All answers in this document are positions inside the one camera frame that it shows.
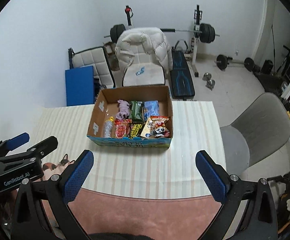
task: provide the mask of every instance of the pink fabric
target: pink fabric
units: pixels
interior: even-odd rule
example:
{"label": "pink fabric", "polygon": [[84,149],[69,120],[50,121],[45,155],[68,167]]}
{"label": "pink fabric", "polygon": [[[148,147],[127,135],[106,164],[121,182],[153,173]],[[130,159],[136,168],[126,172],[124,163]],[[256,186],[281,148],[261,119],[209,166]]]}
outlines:
{"label": "pink fabric", "polygon": [[[46,201],[48,217],[53,215]],[[160,239],[197,239],[220,208],[212,196],[138,199],[81,189],[69,207],[88,234],[130,233]]]}
{"label": "pink fabric", "polygon": [[118,120],[127,119],[130,113],[129,103],[124,100],[118,100],[117,103],[119,103],[119,112],[115,116],[116,119]]}

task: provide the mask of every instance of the barbell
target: barbell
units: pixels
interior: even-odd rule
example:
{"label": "barbell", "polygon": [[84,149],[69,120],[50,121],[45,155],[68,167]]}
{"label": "barbell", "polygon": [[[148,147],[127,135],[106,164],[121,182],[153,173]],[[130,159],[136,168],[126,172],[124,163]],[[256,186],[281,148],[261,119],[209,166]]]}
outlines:
{"label": "barbell", "polygon": [[253,71],[253,72],[260,72],[261,68],[258,65],[255,65],[255,62],[252,58],[247,57],[244,62],[241,61],[233,61],[232,57],[226,57],[225,55],[218,55],[216,58],[216,65],[218,66],[218,68],[220,70],[224,70],[225,68],[227,68],[227,65],[229,65],[229,63],[236,63],[236,64],[244,64],[244,67],[248,70],[248,71]]}
{"label": "barbell", "polygon": [[[126,30],[124,24],[114,25],[109,32],[109,35],[104,36],[104,38],[110,37],[112,42],[117,43],[120,35]],[[203,43],[211,43],[215,40],[215,36],[219,37],[218,34],[215,33],[215,29],[206,23],[202,23],[199,26],[199,31],[196,30],[182,30],[182,29],[161,29],[162,32],[189,32],[195,33],[195,36],[200,39]]]}

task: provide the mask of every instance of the white puffer jacket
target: white puffer jacket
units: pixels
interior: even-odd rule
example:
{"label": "white puffer jacket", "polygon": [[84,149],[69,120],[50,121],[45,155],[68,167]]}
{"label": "white puffer jacket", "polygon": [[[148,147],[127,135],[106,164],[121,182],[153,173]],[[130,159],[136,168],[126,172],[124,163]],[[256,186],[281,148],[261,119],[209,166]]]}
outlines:
{"label": "white puffer jacket", "polygon": [[146,57],[146,60],[158,61],[166,73],[173,68],[171,46],[159,28],[134,28],[121,34],[116,43],[115,54],[123,73],[133,63],[146,63],[141,61],[141,57],[135,62],[138,53],[155,54],[154,60],[151,57]]}

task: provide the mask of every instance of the brown cardboard box in background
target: brown cardboard box in background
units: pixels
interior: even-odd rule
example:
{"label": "brown cardboard box in background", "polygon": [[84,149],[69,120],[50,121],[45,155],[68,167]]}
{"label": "brown cardboard box in background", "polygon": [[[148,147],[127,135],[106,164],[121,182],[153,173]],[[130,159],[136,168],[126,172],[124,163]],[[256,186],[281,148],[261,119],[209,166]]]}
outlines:
{"label": "brown cardboard box in background", "polygon": [[[166,128],[170,131],[169,138],[103,138],[104,122],[111,116],[119,112],[118,100],[125,101],[152,101],[158,100],[159,115],[169,116],[170,120],[166,123]],[[115,125],[113,124],[112,137],[115,134]],[[121,87],[116,89],[101,90],[87,132],[88,138],[98,145],[107,146],[127,146],[127,147],[169,147],[173,138],[173,107],[168,86],[151,85]]]}

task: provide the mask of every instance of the purple cloth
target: purple cloth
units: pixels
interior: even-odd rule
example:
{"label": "purple cloth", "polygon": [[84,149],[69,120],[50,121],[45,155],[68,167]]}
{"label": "purple cloth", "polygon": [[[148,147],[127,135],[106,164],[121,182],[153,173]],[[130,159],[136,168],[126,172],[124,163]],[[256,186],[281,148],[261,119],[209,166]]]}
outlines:
{"label": "purple cloth", "polygon": [[116,114],[116,119],[123,120],[127,119],[129,116],[129,103],[124,100],[118,100],[117,103],[119,103],[119,112]]}

